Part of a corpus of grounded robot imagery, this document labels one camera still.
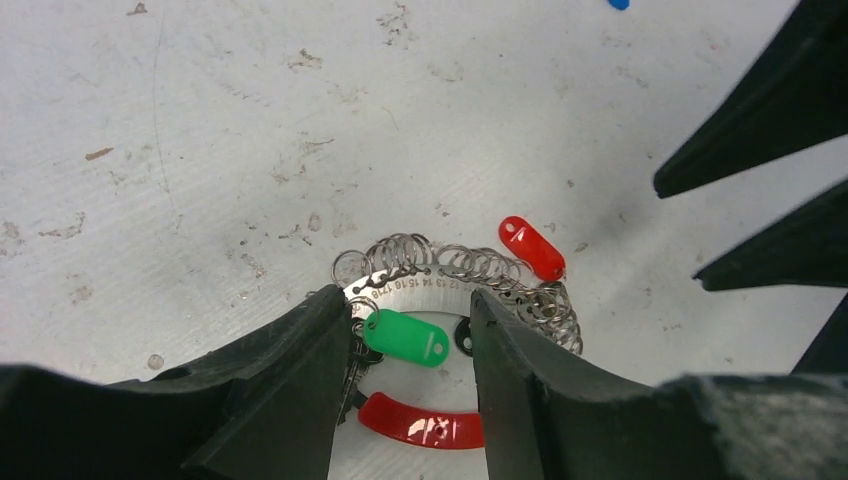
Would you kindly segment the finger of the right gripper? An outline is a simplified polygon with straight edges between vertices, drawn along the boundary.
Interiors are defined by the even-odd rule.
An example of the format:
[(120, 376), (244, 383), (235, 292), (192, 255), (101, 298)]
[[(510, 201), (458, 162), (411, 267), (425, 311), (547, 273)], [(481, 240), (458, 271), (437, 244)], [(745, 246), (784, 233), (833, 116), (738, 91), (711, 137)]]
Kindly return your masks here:
[(847, 4), (801, 1), (653, 187), (668, 198), (846, 133)]
[(847, 184), (841, 182), (698, 271), (707, 291), (847, 286)]

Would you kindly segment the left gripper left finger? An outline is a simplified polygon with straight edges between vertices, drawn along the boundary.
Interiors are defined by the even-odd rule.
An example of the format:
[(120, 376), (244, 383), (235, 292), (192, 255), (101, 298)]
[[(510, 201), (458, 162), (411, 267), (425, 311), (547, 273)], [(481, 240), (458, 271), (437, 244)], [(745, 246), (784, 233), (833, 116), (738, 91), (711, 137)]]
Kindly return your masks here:
[(148, 381), (1, 369), (5, 479), (324, 479), (351, 332), (328, 285)]

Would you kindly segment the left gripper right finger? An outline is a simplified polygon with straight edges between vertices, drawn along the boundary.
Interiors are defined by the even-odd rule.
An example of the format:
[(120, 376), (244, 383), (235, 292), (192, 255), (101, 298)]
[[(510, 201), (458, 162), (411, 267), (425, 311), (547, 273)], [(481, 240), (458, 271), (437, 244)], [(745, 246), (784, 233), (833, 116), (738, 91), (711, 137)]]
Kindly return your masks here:
[(649, 387), (471, 297), (492, 479), (843, 479), (843, 375), (688, 375)]

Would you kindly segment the key with green tag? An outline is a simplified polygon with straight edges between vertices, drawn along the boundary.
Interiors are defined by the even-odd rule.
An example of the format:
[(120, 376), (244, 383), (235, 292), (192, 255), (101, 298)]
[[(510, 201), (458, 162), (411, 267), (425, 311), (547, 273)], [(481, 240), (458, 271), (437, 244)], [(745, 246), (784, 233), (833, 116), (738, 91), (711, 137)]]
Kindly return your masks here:
[(357, 403), (364, 402), (359, 383), (371, 366), (390, 357), (435, 368), (450, 353), (448, 335), (441, 327), (389, 309), (374, 311), (366, 318), (354, 317), (352, 334), (337, 425), (346, 421)]

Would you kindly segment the metal keyring with red handle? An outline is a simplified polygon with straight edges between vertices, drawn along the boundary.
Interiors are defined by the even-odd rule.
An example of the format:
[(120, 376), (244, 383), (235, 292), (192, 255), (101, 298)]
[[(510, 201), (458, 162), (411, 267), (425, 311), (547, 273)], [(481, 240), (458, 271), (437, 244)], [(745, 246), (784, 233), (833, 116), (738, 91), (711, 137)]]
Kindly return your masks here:
[[(453, 351), (464, 355), (456, 348), (453, 333), (461, 317), (470, 318), (471, 295), (477, 289), (493, 294), (559, 347), (582, 354), (581, 327), (565, 276), (545, 282), (510, 251), (437, 245), (420, 233), (395, 233), (365, 251), (345, 250), (331, 266), (332, 281), (343, 290), (352, 319), (382, 309), (406, 313), (441, 327), (448, 335), (449, 355)], [(473, 450), (484, 445), (477, 412), (439, 412), (404, 404), (383, 392), (361, 395), (364, 402), (350, 411), (355, 411), (362, 426), (379, 435), (438, 450)]]

